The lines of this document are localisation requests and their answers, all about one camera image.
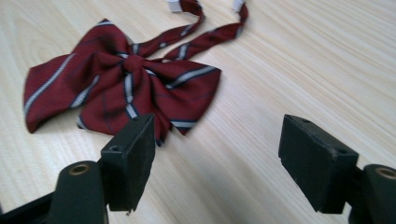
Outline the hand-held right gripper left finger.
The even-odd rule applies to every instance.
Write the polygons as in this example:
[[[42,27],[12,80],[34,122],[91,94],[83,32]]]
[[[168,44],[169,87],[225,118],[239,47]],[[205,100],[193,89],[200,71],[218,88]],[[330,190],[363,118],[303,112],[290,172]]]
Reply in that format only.
[[[106,202],[111,211],[135,211],[155,157],[154,116],[131,119],[101,150]]]

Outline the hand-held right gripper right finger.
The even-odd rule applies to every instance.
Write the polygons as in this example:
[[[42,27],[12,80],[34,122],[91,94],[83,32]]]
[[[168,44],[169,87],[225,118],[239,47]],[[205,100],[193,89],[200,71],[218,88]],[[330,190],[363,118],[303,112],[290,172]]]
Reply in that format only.
[[[286,115],[278,157],[315,211],[340,214],[359,154],[314,122]]]

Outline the dark red striped bow tie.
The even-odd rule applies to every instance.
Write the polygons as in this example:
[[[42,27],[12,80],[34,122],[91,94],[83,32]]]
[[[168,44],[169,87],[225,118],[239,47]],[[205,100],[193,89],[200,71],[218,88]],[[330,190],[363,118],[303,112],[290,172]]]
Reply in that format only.
[[[174,12],[197,16],[153,39],[134,43],[111,21],[102,20],[68,54],[32,67],[25,81],[23,113],[29,132],[48,119],[79,108],[81,129],[117,134],[131,119],[151,114],[155,141],[171,129],[185,134],[211,105],[219,85],[217,67],[193,56],[237,38],[248,18],[244,0],[234,0],[239,21],[205,32],[193,40],[205,18],[198,0],[168,0]]]

